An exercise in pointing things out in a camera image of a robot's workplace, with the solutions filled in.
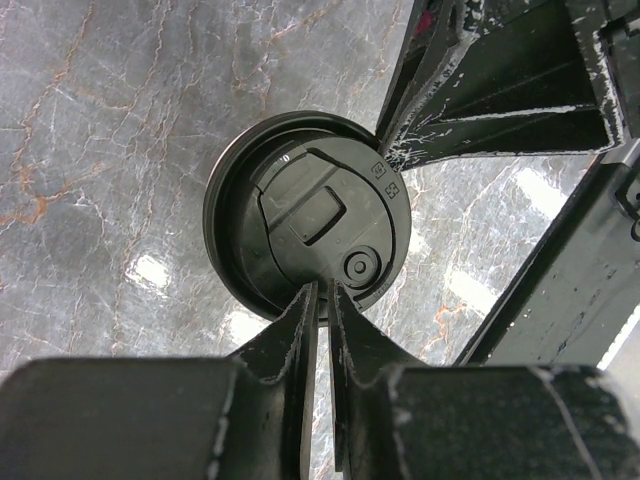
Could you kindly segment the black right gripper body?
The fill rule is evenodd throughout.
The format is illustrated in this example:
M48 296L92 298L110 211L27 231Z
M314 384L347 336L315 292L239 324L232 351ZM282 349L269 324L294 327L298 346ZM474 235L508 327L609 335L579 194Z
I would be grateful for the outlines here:
M639 137L639 3L567 1L571 28L595 96L604 153Z

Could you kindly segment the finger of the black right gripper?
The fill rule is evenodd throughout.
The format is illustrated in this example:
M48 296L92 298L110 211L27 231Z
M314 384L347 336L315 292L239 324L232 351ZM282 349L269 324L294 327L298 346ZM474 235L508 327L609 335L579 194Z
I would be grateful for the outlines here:
M621 1L415 1L378 119L398 170L601 153L625 120L607 52Z

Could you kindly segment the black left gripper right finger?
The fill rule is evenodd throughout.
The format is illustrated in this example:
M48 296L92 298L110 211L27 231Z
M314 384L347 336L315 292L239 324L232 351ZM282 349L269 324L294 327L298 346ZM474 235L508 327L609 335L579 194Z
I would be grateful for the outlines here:
M639 429L587 366L431 367L328 287L335 468L347 479L635 479Z

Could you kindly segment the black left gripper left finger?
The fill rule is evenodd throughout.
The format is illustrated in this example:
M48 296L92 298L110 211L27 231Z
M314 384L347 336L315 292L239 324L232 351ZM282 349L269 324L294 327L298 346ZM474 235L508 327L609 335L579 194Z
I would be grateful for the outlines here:
M319 317L305 285L225 357L31 361L1 385L5 479L305 479Z

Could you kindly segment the black plastic cup lid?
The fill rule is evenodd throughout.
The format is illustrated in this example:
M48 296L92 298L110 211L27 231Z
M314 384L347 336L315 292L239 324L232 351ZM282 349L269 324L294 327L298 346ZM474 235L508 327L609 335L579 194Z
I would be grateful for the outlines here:
M365 311L405 262L411 208L402 176L359 124L320 111L263 120L215 161L203 203L208 257L244 307L279 317L316 283L339 281Z

